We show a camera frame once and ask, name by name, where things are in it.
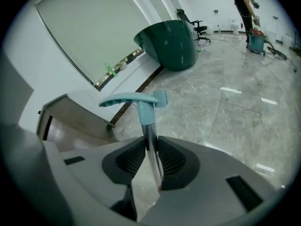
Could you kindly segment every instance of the light blue handle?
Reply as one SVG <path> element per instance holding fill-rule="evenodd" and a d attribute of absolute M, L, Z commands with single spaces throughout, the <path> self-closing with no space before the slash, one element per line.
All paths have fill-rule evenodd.
<path fill-rule="evenodd" d="M 137 102 L 139 120 L 141 125 L 150 125 L 156 122 L 155 107 L 165 107 L 168 104 L 165 90 L 154 91 L 150 96 L 144 93 L 122 93 L 106 97 L 99 102 L 100 107 L 107 107 L 124 102 Z"/>

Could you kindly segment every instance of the black office chair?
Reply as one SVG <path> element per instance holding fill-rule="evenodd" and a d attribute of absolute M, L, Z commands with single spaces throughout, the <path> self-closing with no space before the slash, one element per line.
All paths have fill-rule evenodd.
<path fill-rule="evenodd" d="M 205 30 L 207 29 L 207 26 L 200 26 L 200 25 L 199 25 L 199 23 L 202 22 L 202 21 L 197 20 L 197 21 L 191 22 L 191 21 L 187 18 L 186 14 L 185 14 L 185 11 L 184 11 L 183 9 L 177 9 L 177 15 L 178 15 L 178 17 L 179 17 L 181 20 L 185 20 L 186 22 L 192 24 L 193 26 L 194 26 L 194 24 L 198 24 L 198 26 L 194 28 L 194 30 L 197 31 L 197 33 L 198 33 L 198 38 L 196 39 L 197 41 L 199 41 L 199 40 L 206 40 L 206 41 L 209 41 L 209 43 L 211 43 L 211 40 L 210 40 L 210 39 L 208 39 L 208 38 L 206 38 L 206 37 L 200 37 L 200 35 L 202 35 L 202 32 L 205 31 Z"/>

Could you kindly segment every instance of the black baseboard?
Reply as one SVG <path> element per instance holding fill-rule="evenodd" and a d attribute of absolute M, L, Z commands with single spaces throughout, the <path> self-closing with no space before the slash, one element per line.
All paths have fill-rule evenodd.
<path fill-rule="evenodd" d="M 233 33 L 232 30 L 221 30 L 222 33 Z M 238 31 L 241 34 L 246 34 L 244 31 Z"/>

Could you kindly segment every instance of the person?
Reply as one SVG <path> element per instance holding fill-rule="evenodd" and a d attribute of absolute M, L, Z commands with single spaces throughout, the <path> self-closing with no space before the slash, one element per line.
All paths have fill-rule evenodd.
<path fill-rule="evenodd" d="M 251 3 L 254 5 L 255 8 L 259 8 L 259 4 L 254 0 L 251 0 Z M 249 31 L 253 28 L 252 17 L 254 17 L 254 22 L 258 23 L 258 17 L 252 10 L 249 0 L 235 0 L 235 5 L 242 17 L 245 29 L 246 29 L 246 43 L 247 47 L 249 46 L 250 38 L 249 38 Z"/>

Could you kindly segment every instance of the black pants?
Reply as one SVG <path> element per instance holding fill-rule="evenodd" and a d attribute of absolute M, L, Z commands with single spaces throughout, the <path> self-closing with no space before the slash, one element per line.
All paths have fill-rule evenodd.
<path fill-rule="evenodd" d="M 246 43 L 250 42 L 250 37 L 249 37 L 249 32 L 250 29 L 253 28 L 253 23 L 252 23 L 252 16 L 244 17 L 241 16 L 244 22 L 244 26 L 246 29 Z"/>
<path fill-rule="evenodd" d="M 246 42 L 250 42 L 249 31 L 253 28 L 252 16 L 245 5 L 244 0 L 235 0 L 235 5 L 243 19 L 243 23 L 246 29 Z"/>

